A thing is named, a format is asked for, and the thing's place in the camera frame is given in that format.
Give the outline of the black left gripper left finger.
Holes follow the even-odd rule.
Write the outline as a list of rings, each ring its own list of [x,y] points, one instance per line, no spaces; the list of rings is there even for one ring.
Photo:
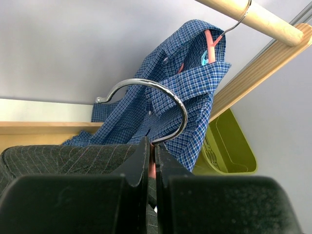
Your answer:
[[[117,234],[147,233],[148,173],[149,139],[145,136],[135,152],[112,172],[122,179],[117,203]]]

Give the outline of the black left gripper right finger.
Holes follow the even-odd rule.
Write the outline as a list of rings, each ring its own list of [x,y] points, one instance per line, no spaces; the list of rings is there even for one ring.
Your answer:
[[[156,146],[156,201],[158,232],[173,234],[176,227],[178,210],[172,191],[171,178],[193,176],[168,151],[164,143]]]

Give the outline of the black pinstriped shirt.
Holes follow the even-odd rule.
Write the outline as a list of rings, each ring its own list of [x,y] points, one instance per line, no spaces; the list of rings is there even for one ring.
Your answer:
[[[0,155],[3,234],[116,234],[122,179],[112,172],[138,144],[15,146]],[[147,233],[158,232],[148,179]]]

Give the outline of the pink hanger of black shirt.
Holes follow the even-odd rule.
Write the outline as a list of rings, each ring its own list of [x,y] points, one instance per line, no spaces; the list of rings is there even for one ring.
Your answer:
[[[182,131],[188,122],[186,107],[178,92],[168,84],[133,78],[116,84],[107,97],[98,97],[92,121],[103,126],[92,144],[138,143],[147,136],[165,143],[176,159],[184,154],[189,137]]]

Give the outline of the pink hanger of blue shirt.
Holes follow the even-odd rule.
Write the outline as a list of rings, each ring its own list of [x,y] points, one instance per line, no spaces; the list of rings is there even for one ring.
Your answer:
[[[240,20],[233,27],[225,30],[216,40],[213,40],[210,30],[204,31],[204,34],[206,37],[206,43],[207,43],[207,50],[203,53],[201,57],[201,65],[214,63],[216,61],[215,46],[219,43],[219,41],[222,39],[223,36],[225,36],[227,32],[235,29],[245,19],[245,17],[248,14],[251,4],[252,4],[252,0],[248,0],[247,6],[245,7],[243,16],[240,18]]]

